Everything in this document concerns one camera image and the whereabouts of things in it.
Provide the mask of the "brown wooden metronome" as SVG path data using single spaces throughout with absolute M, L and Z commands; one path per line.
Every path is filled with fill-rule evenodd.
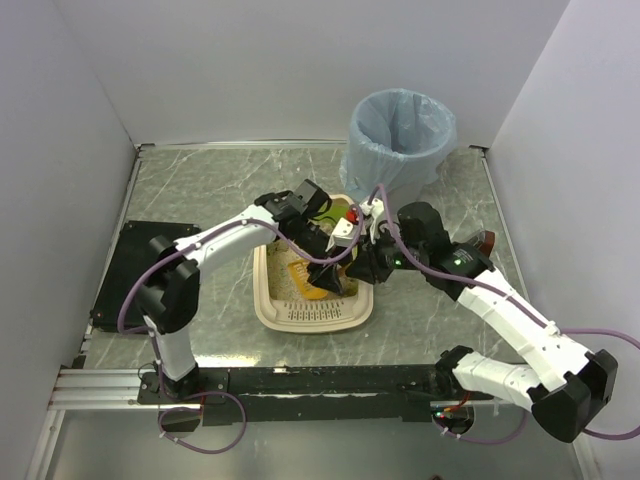
M 488 269 L 493 269 L 494 265 L 490 259 L 496 241 L 493 231 L 478 230 L 473 233 L 465 243 L 471 247 L 472 256 L 475 260 L 485 265 Z

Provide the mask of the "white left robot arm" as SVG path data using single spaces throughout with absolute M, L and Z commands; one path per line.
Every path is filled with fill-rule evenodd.
M 157 263 L 136 281 L 127 299 L 142 313 L 159 382 L 168 396 L 182 399 L 198 391 L 189 324 L 198 311 L 202 281 L 233 258 L 278 238 L 322 267 L 345 259 L 357 242 L 358 227 L 337 226 L 334 232 L 342 240 L 326 234 L 315 219 L 330 206 L 329 195 L 305 180 L 293 191 L 258 197 L 232 219 L 199 234 L 152 241 Z

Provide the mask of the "beige green litter box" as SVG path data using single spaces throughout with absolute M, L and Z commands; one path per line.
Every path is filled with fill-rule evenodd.
M 264 326 L 287 333 L 321 334 L 355 328 L 370 317 L 374 291 L 371 285 L 361 281 L 347 279 L 349 294 L 335 300 L 272 299 L 268 287 L 267 246 L 253 251 L 254 310 Z

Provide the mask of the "orange plastic litter scoop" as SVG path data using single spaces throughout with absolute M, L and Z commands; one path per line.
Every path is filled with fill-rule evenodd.
M 306 260 L 294 260 L 287 265 L 287 271 L 298 291 L 305 300 L 316 301 L 327 299 L 331 295 L 330 291 L 313 286 L 308 281 L 308 266 L 309 263 Z M 342 287 L 341 296 L 347 296 L 350 292 L 349 282 L 346 279 L 344 270 L 344 267 L 338 267 L 336 269 L 338 280 L 340 281 Z

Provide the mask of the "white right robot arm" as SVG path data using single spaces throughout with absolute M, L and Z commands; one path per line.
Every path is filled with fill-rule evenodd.
M 565 443 L 585 432 L 608 404 L 617 360 L 604 349 L 591 351 L 537 312 L 492 263 L 489 245 L 451 240 L 427 202 L 407 204 L 390 217 L 374 199 L 350 208 L 345 218 L 350 224 L 343 233 L 358 241 L 347 276 L 377 284 L 395 270 L 418 270 L 489 325 L 523 361 L 508 364 L 455 347 L 437 366 L 462 389 L 531 412 L 540 427 Z

